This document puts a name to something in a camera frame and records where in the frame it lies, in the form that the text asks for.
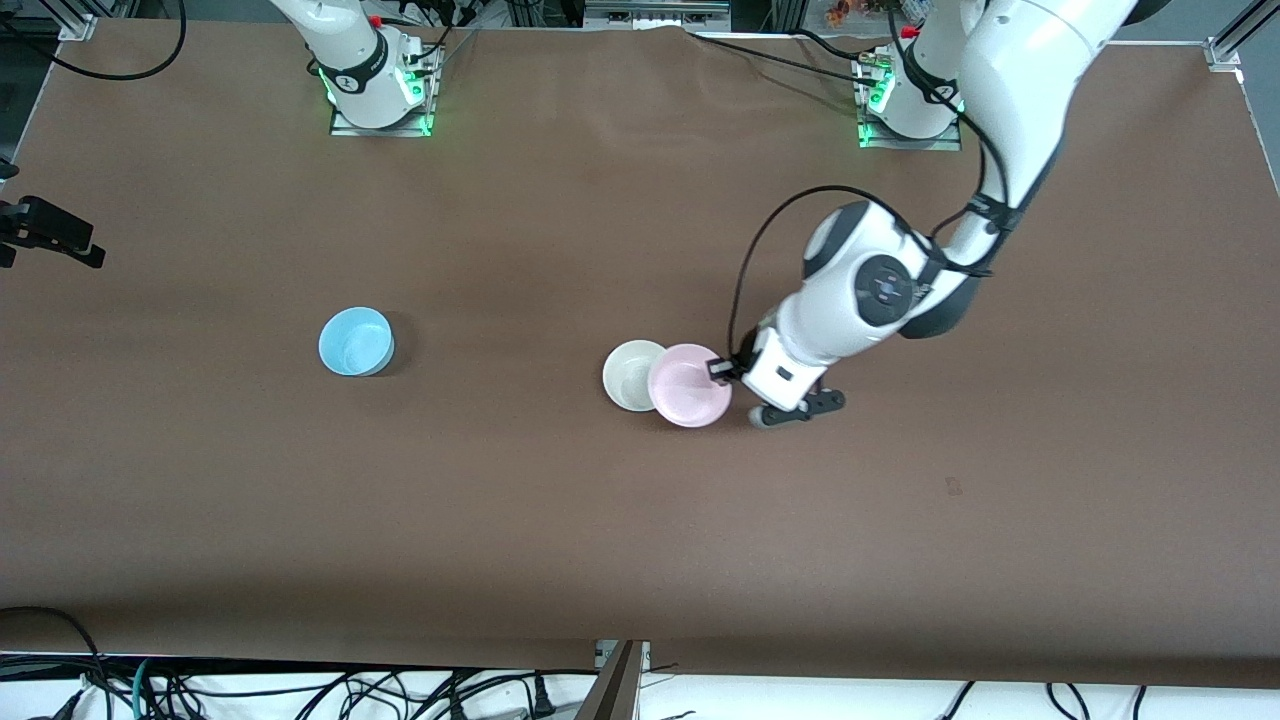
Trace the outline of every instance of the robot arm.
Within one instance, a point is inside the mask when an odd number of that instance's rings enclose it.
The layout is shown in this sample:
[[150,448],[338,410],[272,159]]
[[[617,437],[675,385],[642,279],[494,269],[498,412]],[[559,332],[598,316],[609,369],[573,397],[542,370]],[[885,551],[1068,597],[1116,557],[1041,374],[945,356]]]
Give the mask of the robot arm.
[[968,118],[991,143],[978,192],[946,249],[874,202],[846,205],[818,225],[804,252],[804,284],[739,355],[742,383],[783,411],[772,415],[804,413],[836,361],[893,333],[933,337],[960,320],[1052,164],[1076,83],[1134,0],[982,5],[938,0],[915,46],[905,58],[893,53],[897,86],[879,111],[892,129],[928,137],[951,117],[933,94],[952,102],[963,94]]
[[329,101],[352,124],[383,128],[421,105],[422,41],[375,28],[360,0],[271,0],[320,65]]

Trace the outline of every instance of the black cable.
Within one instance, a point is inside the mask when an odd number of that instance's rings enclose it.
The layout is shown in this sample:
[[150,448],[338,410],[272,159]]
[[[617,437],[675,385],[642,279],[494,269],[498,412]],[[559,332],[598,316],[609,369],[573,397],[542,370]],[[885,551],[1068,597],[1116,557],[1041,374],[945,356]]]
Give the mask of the black cable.
[[942,232],[943,229],[946,229],[946,227],[950,225],[951,223],[954,223],[954,222],[959,220],[960,218],[963,218],[965,215],[965,213],[968,213],[968,211],[969,211],[969,208],[961,208],[961,209],[956,210],[955,213],[947,215],[938,224],[933,225],[933,229],[929,231],[929,237],[938,237],[940,232]]
[[1142,698],[1147,697],[1147,685],[1138,685],[1138,694],[1133,697],[1133,720],[1138,720],[1142,712]]
[[529,689],[529,685],[524,680],[532,678],[535,675],[596,675],[593,670],[548,670],[548,671],[534,671],[534,673],[512,673],[508,675],[495,675],[493,678],[485,678],[474,685],[467,685],[465,688],[458,688],[454,697],[449,698],[449,705],[444,707],[440,712],[435,714],[431,720],[440,720],[448,715],[454,707],[461,707],[463,702],[471,700],[472,697],[492,691],[498,685],[504,685],[507,683],[520,682]]
[[803,35],[803,36],[808,37],[809,40],[817,42],[819,47],[822,47],[823,50],[826,50],[827,53],[831,53],[832,55],[835,55],[837,58],[841,58],[841,59],[845,59],[845,60],[858,61],[858,53],[845,53],[844,50],[841,50],[841,49],[836,47],[835,45],[827,42],[827,40],[824,37],[822,37],[820,35],[818,35],[817,32],[813,32],[810,29],[805,29],[803,27],[797,27],[797,28],[792,29],[791,32],[788,32],[787,35]]
[[[58,610],[56,607],[44,607],[40,605],[17,605],[13,607],[0,607],[0,618],[5,615],[49,615],[67,623],[81,637],[81,641],[84,642],[84,647],[88,648],[88,656],[92,662],[93,670],[97,673],[97,678],[105,684],[110,683],[110,676],[106,674],[106,669],[102,666],[102,653],[99,652],[97,644],[93,642],[93,637],[88,634],[88,630],[84,629],[84,625],[82,625],[79,620],[72,616],[70,612]],[[106,698],[106,720],[113,720],[113,717],[115,717],[115,702],[111,700],[110,692],[104,692],[102,694]]]
[[[893,12],[890,10],[888,13],[886,13],[886,17],[888,18],[888,32],[890,32],[890,38],[893,41],[893,49],[897,50],[899,58],[902,59],[902,72],[905,72],[905,73],[908,73],[908,76],[910,76],[910,70],[908,69],[909,67],[906,64],[906,50],[902,49],[902,41],[897,36],[897,26],[896,26],[896,23],[893,23]],[[995,160],[995,163],[996,163],[996,172],[1000,173],[1000,190],[1001,190],[1001,195],[1002,195],[1002,197],[1000,199],[1000,201],[1004,202],[1011,210],[1018,210],[1019,208],[1015,208],[1010,202],[1011,192],[1009,190],[1009,165],[1005,164],[1004,155],[1000,152],[1000,149],[996,147],[996,143],[992,142],[991,136],[987,135],[987,131],[982,129],[978,126],[978,123],[973,122],[969,118],[969,115],[966,115],[965,113],[960,111],[960,108],[957,108],[954,102],[951,102],[951,100],[948,97],[943,97],[937,91],[937,88],[932,87],[928,82],[922,82],[916,87],[920,87],[920,86],[923,86],[922,90],[928,91],[931,99],[933,99],[937,102],[945,105],[948,110],[951,110],[952,113],[955,113],[956,119],[960,123],[963,123],[965,127],[968,127],[970,131],[973,131],[973,133],[975,136],[978,136],[979,145],[986,150],[986,152],[991,154],[992,160]],[[986,164],[983,164],[982,172],[979,173],[979,179],[978,179],[978,191],[979,192],[982,190],[982,182],[983,182],[982,178],[984,178],[986,174],[987,174],[986,173]],[[968,208],[965,210],[961,210],[960,215],[964,215],[964,213],[966,210],[968,210]],[[948,222],[954,222],[954,220],[951,218],[948,218],[947,220],[943,220],[942,223],[938,223],[938,229],[946,227],[948,224]],[[974,275],[974,277],[988,277],[991,274],[991,272],[989,272],[991,261],[996,258],[996,255],[1000,252],[1000,250],[1005,246],[1005,241],[1007,238],[1009,238],[1009,232],[1007,231],[1000,231],[1000,233],[996,234],[996,238],[991,242],[991,247],[987,249],[987,252],[984,252],[982,255],[982,258],[979,258],[978,260],[975,260],[973,263],[969,263],[968,265],[952,264],[954,266],[950,266],[947,269],[956,270],[956,272],[963,272],[963,273],[966,273],[966,274],[970,274],[970,275]]]
[[[906,72],[906,68],[908,68],[908,65],[906,65],[906,50],[902,47],[902,41],[897,36],[897,24],[893,22],[893,12],[891,10],[891,12],[886,13],[886,17],[888,18],[888,35],[890,35],[890,38],[893,41],[893,49],[897,50],[899,58],[902,59],[902,70]],[[955,113],[956,119],[960,120],[961,123],[964,123],[964,126],[968,127],[970,131],[973,131],[973,133],[978,136],[978,142],[980,142],[983,145],[983,147],[987,149],[987,152],[991,152],[992,159],[996,161],[996,170],[1000,172],[1000,186],[1001,186],[1001,192],[1004,193],[1004,197],[1001,197],[1000,200],[1002,202],[1005,202],[1006,205],[1009,205],[1009,196],[1010,196],[1010,192],[1009,192],[1009,172],[1007,172],[1009,167],[1005,164],[1005,158],[1001,155],[1000,150],[996,147],[996,143],[991,141],[991,136],[987,135],[987,131],[984,131],[980,127],[978,127],[978,123],[973,122],[972,119],[969,119],[968,115],[965,115],[964,113],[961,113],[960,108],[956,108],[956,105],[954,102],[951,102],[950,99],[943,97],[941,94],[938,94],[938,91],[934,87],[929,86],[929,83],[924,82],[922,85],[925,86],[922,90],[925,90],[933,100],[936,100],[937,102],[945,105],[948,110],[951,110],[952,113]]]
[[765,218],[764,224],[760,225],[760,229],[755,231],[755,237],[753,237],[751,242],[746,246],[746,255],[742,256],[742,266],[739,268],[737,270],[737,283],[733,286],[733,304],[730,306],[728,310],[728,329],[726,332],[726,343],[724,343],[726,347],[728,348],[728,355],[726,355],[726,357],[733,356],[733,340],[736,334],[735,327],[737,324],[737,307],[742,300],[742,284],[746,281],[746,269],[751,265],[751,256],[755,254],[755,247],[760,243],[760,238],[764,237],[765,231],[769,229],[769,225],[773,224],[773,220],[777,219],[777,217],[781,215],[783,210],[790,208],[797,200],[809,197],[810,195],[818,195],[819,192],[847,192],[849,195],[856,195],[865,200],[870,200],[872,202],[888,210],[888,213],[893,215],[893,220],[897,222],[899,225],[901,225],[913,238],[915,238],[915,232],[910,229],[911,224],[906,222],[906,218],[904,218],[901,213],[895,210],[893,206],[890,205],[888,202],[884,202],[879,197],[876,197],[870,192],[867,192],[865,190],[858,187],[847,184],[819,184],[817,187],[810,187],[809,190],[801,190],[800,192],[786,199],[782,202],[782,205],[778,205],[772,213],[769,213],[769,217]]
[[1084,696],[1082,696],[1080,691],[1075,689],[1075,685],[1071,683],[1066,683],[1066,688],[1071,691],[1071,694],[1075,696],[1075,701],[1080,703],[1080,714],[1083,717],[1071,715],[1060,702],[1057,702],[1057,696],[1053,694],[1053,683],[1044,683],[1044,694],[1048,696],[1048,701],[1053,703],[1053,708],[1057,710],[1062,717],[1066,717],[1068,720],[1089,720],[1089,706],[1084,703]]
[[447,38],[449,36],[449,32],[452,32],[452,31],[453,31],[453,26],[444,26],[444,32],[440,33],[440,38],[436,40],[434,45],[431,45],[430,47],[428,47],[422,53],[420,53],[417,55],[410,55],[408,61],[410,63],[416,63],[416,61],[421,60],[422,58],[426,58],[431,53],[435,53],[442,45],[444,45],[444,38]]
[[735,53],[745,53],[748,55],[755,55],[756,58],[763,58],[763,59],[771,60],[773,63],[781,63],[783,65],[791,65],[792,68],[800,68],[801,70],[809,70],[810,73],[818,73],[820,76],[833,77],[833,78],[837,78],[837,79],[851,82],[854,85],[865,85],[865,86],[874,86],[876,85],[876,81],[873,81],[870,78],[860,78],[860,77],[854,77],[854,76],[845,74],[845,73],[837,73],[835,70],[827,70],[827,69],[823,69],[823,68],[815,68],[813,65],[806,65],[804,63],[797,63],[795,60],[788,60],[786,58],[778,58],[777,55],[769,55],[768,53],[760,53],[759,50],[751,50],[750,47],[742,47],[741,45],[733,45],[732,42],[724,42],[722,40],[716,40],[714,37],[703,37],[700,35],[694,35],[694,33],[689,33],[689,36],[692,37],[692,38],[695,38],[695,40],[699,40],[701,42],[707,42],[709,45],[717,45],[719,47],[724,47],[724,49],[732,50]]
[[955,720],[956,712],[960,712],[960,705],[964,703],[965,696],[969,694],[969,691],[972,691],[975,684],[977,684],[975,680],[969,680],[968,683],[965,683],[960,688],[960,692],[956,693],[955,700],[951,701],[951,708],[947,710],[947,712],[938,720]]
[[32,51],[44,56],[46,60],[54,63],[55,65],[65,68],[79,76],[91,77],[93,79],[111,79],[111,81],[127,82],[131,79],[148,78],[172,65],[173,61],[178,59],[178,54],[182,53],[182,46],[186,45],[187,42],[187,3],[186,0],[178,0],[178,42],[174,44],[173,51],[169,53],[168,58],[161,60],[159,65],[151,68],[150,70],[142,70],[141,73],[127,73],[127,74],[100,73],[97,70],[88,70],[78,65],[73,65],[67,60],[60,59],[58,55],[47,53],[40,45],[36,45],[36,42],[32,41],[24,32],[13,27],[13,23],[9,22],[9,18],[12,17],[13,13],[0,14],[0,27],[5,28],[10,35],[17,37],[19,42],[29,47]]

